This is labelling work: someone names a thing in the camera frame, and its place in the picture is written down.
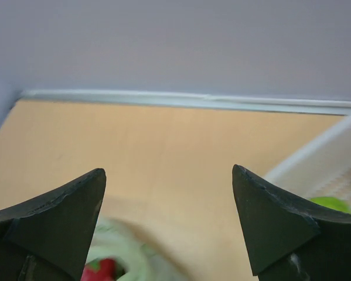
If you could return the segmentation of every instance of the tan tabletop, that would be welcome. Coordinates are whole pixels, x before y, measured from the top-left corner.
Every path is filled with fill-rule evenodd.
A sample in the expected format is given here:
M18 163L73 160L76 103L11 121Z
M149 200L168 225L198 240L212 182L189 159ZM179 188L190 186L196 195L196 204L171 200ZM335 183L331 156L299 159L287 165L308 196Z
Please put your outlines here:
M256 280L231 170L263 176L340 116L21 101L0 131L0 209L105 168L102 214L191 280Z

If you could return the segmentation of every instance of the red fruit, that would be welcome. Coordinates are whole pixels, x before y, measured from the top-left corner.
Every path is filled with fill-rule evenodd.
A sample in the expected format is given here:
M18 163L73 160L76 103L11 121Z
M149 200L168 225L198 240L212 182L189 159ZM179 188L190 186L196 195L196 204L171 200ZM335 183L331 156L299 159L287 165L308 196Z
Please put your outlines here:
M102 259L85 265L80 281L114 281L115 261Z

